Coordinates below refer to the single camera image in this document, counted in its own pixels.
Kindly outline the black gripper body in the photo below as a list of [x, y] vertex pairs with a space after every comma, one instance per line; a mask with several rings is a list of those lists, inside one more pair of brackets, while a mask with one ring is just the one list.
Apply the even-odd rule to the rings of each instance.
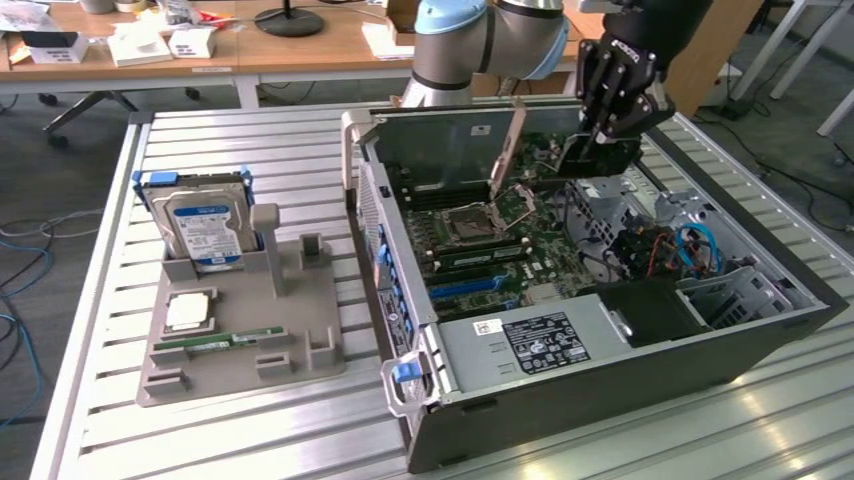
[[604, 39], [655, 55], [655, 72], [667, 80], [672, 60], [687, 47], [708, 11], [703, 0], [609, 1], [620, 10], [603, 19]]

